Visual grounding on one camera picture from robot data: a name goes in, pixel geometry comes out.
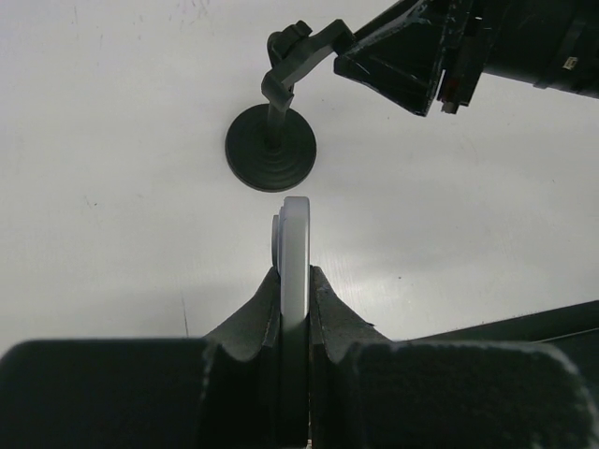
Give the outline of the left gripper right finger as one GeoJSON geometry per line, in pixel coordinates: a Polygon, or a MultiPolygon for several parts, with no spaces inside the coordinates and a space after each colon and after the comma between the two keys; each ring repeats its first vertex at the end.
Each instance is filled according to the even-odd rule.
{"type": "Polygon", "coordinates": [[[594,448],[598,305],[394,341],[321,268],[310,299],[315,448],[594,448]]]}

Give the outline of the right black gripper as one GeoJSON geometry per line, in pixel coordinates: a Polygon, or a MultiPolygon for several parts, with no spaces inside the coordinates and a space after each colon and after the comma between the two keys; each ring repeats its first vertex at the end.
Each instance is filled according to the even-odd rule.
{"type": "MultiPolygon", "coordinates": [[[[334,73],[426,116],[441,76],[443,1],[398,1],[355,32],[334,73]]],[[[596,1],[474,1],[449,51],[442,111],[467,107],[482,74],[598,97],[596,1]]]]}

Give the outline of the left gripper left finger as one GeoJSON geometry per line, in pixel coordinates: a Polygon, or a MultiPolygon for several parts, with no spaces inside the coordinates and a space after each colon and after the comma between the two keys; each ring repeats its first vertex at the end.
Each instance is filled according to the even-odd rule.
{"type": "Polygon", "coordinates": [[[201,338],[28,340],[1,359],[5,448],[273,448],[280,279],[201,338]]]}

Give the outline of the black phone stand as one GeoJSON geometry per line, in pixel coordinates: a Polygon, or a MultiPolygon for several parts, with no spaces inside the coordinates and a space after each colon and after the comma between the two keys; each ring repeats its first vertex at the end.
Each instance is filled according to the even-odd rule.
{"type": "Polygon", "coordinates": [[[342,20],[317,34],[299,21],[269,36],[270,70],[261,82],[268,102],[242,112],[226,133],[226,160],[236,178],[257,191],[279,193],[308,177],[317,145],[312,127],[291,108],[295,84],[353,42],[354,35],[342,20]]]}

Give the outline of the black smartphone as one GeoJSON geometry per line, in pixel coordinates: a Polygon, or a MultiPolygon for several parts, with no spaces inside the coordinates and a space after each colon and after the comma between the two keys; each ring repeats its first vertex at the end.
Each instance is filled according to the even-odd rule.
{"type": "Polygon", "coordinates": [[[303,448],[309,429],[310,201],[306,196],[286,197],[273,216],[271,253],[280,277],[277,440],[282,448],[303,448]]]}

